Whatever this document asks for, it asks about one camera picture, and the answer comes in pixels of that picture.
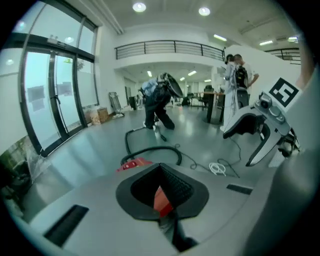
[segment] black backpack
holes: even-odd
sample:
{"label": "black backpack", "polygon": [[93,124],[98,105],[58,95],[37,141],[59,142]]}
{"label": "black backpack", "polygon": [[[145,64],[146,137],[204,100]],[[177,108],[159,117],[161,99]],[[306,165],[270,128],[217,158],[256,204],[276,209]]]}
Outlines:
{"label": "black backpack", "polygon": [[248,74],[243,66],[239,66],[235,71],[236,87],[247,88],[248,87]]}

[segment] desk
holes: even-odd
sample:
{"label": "desk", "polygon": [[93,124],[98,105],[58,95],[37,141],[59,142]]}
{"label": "desk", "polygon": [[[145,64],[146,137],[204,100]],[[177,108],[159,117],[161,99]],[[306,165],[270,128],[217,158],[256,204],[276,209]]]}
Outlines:
{"label": "desk", "polygon": [[[220,96],[220,95],[225,95],[225,94],[224,93],[219,93],[219,92],[211,92],[211,91],[201,92],[201,93],[209,95],[208,112],[206,114],[205,122],[211,124],[211,115],[212,115],[212,109],[213,109],[213,106],[214,106],[215,95],[216,96]],[[225,103],[223,102],[219,120],[218,121],[214,121],[212,123],[213,125],[220,125],[222,123],[223,118],[224,118],[224,109],[225,109],[224,106],[225,106]]]}

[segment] black slot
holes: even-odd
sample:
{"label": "black slot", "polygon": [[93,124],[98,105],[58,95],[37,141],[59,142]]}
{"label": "black slot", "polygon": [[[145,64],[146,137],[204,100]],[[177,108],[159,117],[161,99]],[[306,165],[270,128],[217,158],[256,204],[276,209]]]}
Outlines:
{"label": "black slot", "polygon": [[250,195],[252,190],[253,190],[252,188],[239,186],[239,185],[234,185],[234,184],[229,184],[228,186],[226,186],[226,188],[228,190],[233,190],[233,191],[236,191],[238,193],[245,194],[245,195]]}
{"label": "black slot", "polygon": [[61,247],[68,239],[68,237],[76,229],[80,221],[89,211],[87,207],[80,205],[72,206],[53,227],[44,234],[50,242]]}

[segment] floor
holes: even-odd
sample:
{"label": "floor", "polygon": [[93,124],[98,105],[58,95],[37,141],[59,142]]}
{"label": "floor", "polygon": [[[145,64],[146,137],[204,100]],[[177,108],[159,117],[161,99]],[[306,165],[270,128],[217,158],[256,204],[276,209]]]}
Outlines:
{"label": "floor", "polygon": [[[203,121],[207,111],[197,107],[176,106],[169,108],[167,113],[175,123],[175,130],[168,130],[159,122],[161,133],[171,144],[180,144],[180,150],[197,163],[207,167],[219,158],[230,163],[238,160],[239,149],[235,143],[223,139],[219,126]],[[220,110],[214,109],[212,116],[219,114]],[[144,110],[126,112],[123,118],[82,130],[50,154],[46,158],[48,168],[36,178],[24,198],[24,219],[29,222],[44,207],[87,181],[114,174],[120,167],[121,159],[127,155],[125,133],[141,127],[144,119]],[[233,168],[241,178],[255,183],[263,172],[268,171],[268,163],[275,149],[255,166],[245,167],[249,156],[261,142],[259,134],[234,135],[233,139],[241,147],[242,158]],[[148,129],[131,133],[128,142],[132,152],[152,146],[169,146],[168,142],[161,140],[157,131]],[[177,156],[170,150],[149,151],[141,154],[141,157],[156,163],[177,161]],[[192,163],[190,159],[182,157],[181,166],[189,168]],[[196,171],[207,172],[201,167]],[[226,174],[234,175],[228,167]]]}

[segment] black railing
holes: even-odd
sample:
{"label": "black railing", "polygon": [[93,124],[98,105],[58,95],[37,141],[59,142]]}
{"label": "black railing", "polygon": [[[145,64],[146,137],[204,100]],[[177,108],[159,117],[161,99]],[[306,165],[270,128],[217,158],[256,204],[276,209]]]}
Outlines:
{"label": "black railing", "polygon": [[179,40],[154,40],[135,42],[115,48],[116,59],[127,58],[143,54],[192,54],[225,61],[225,52],[221,49],[196,42]]}
{"label": "black railing", "polygon": [[275,55],[284,61],[290,61],[290,64],[301,65],[299,48],[283,48],[266,50],[265,52]]}

